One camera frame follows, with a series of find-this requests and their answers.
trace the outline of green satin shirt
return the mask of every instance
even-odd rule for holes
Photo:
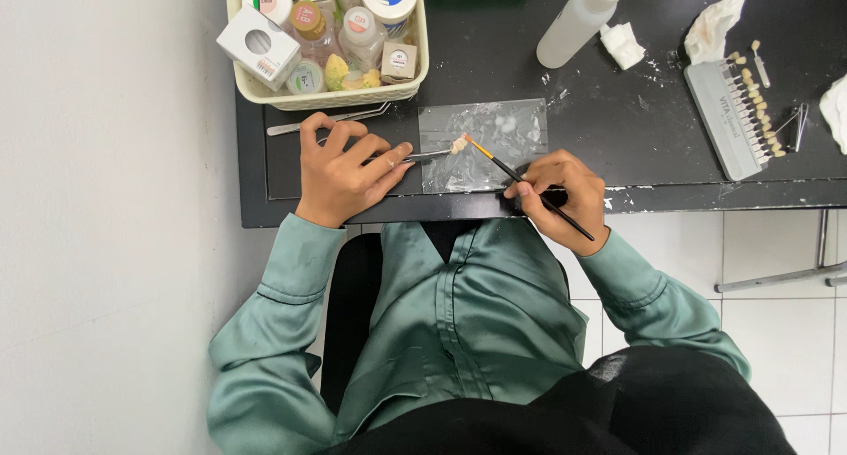
[[[370,336],[335,417],[312,384],[320,359],[305,351],[344,233],[289,215],[256,293],[212,340],[207,423],[226,455],[311,453],[448,399],[525,404],[583,370],[588,318],[526,219],[484,222],[447,264],[420,224],[389,223]],[[712,305],[614,230],[578,261],[630,346],[688,347],[750,378]]]

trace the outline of shirt sleeve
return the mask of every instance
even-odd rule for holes
[[[630,346],[688,347],[720,357],[750,380],[750,364],[721,331],[712,304],[656,271],[614,230],[599,252],[577,260]]]
[[[330,445],[335,417],[312,384],[323,292],[344,230],[293,214],[281,223],[255,293],[217,333],[220,371],[206,423],[225,455],[311,453]]]

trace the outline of white squeeze bottle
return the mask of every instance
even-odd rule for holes
[[[538,42],[538,61],[545,68],[564,66],[609,21],[617,7],[618,0],[568,0]]]

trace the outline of cream plastic basket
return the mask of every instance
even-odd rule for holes
[[[241,9],[241,0],[226,0],[226,11],[229,20]],[[426,78],[429,71],[429,39],[426,33],[426,12],[424,11],[424,0],[418,0],[412,16],[409,17],[410,25],[415,27],[413,32],[417,35],[418,46],[418,76],[411,82],[403,84],[388,84],[378,88],[355,91],[333,91],[317,94],[292,95],[283,86],[279,91],[272,91],[254,78],[247,70],[238,63],[233,63],[236,71],[236,85],[238,91],[244,94],[248,101],[259,104],[270,104],[283,111],[300,111],[303,109],[323,109],[327,107],[341,107],[344,105],[370,104],[375,102],[397,101],[408,99],[418,92],[421,81]]]

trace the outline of white tissue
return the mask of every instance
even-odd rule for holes
[[[611,28],[603,25],[600,27],[600,41],[624,71],[644,59],[645,49],[635,41],[633,27],[629,23]]]
[[[741,19],[744,0],[721,0],[705,8],[685,37],[685,52],[691,64],[723,59],[727,31]]]
[[[841,146],[841,153],[847,154],[847,76],[832,83],[821,97],[821,114],[829,123],[835,142]]]

